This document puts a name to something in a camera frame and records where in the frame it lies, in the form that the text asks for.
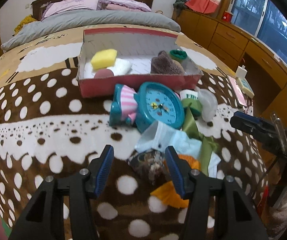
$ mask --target cardboard box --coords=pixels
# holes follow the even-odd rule
[[[150,74],[151,59],[162,50],[180,49],[177,35],[151,29],[98,28],[84,30],[77,81],[83,98],[113,95],[116,84],[135,90],[144,82],[159,82],[172,90],[194,89],[203,75],[197,65],[187,58],[182,62],[186,75]],[[117,58],[129,60],[132,70],[127,75],[108,78],[84,78],[86,64],[103,49],[117,50]]]

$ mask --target clock face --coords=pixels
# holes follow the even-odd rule
[[[149,114],[155,120],[165,124],[176,121],[176,110],[173,102],[160,90],[146,90],[146,104]]]

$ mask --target window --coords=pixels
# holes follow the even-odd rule
[[[287,20],[270,0],[232,0],[232,23],[272,49],[287,65]]]

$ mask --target yellow cloth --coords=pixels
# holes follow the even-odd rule
[[[200,170],[200,163],[195,158],[178,154],[180,159],[186,160],[192,169]],[[150,193],[150,195],[157,197],[162,201],[163,204],[174,207],[174,208],[186,208],[188,207],[189,200],[183,200],[180,196],[176,193],[175,187],[172,181],[165,183],[164,185],[160,186],[156,190]]]
[[[32,14],[26,16],[20,23],[19,25],[14,29],[14,32],[15,32],[15,35],[18,34],[19,31],[21,31],[22,27],[28,23],[32,23],[32,22],[35,22],[37,21],[36,19],[34,19],[32,17]]]

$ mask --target yellow sponge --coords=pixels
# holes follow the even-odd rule
[[[115,49],[105,49],[98,51],[91,59],[93,69],[111,67],[115,64],[117,51]]]

